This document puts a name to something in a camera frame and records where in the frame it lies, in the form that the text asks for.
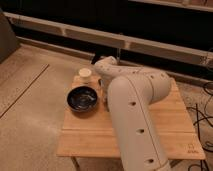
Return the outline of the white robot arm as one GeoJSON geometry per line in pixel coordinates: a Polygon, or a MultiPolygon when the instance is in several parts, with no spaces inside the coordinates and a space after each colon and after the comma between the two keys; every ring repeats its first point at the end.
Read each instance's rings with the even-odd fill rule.
{"type": "Polygon", "coordinates": [[[103,80],[107,105],[125,171],[171,171],[149,105],[171,90],[170,77],[149,67],[119,66],[110,56],[94,64],[103,80]]]}

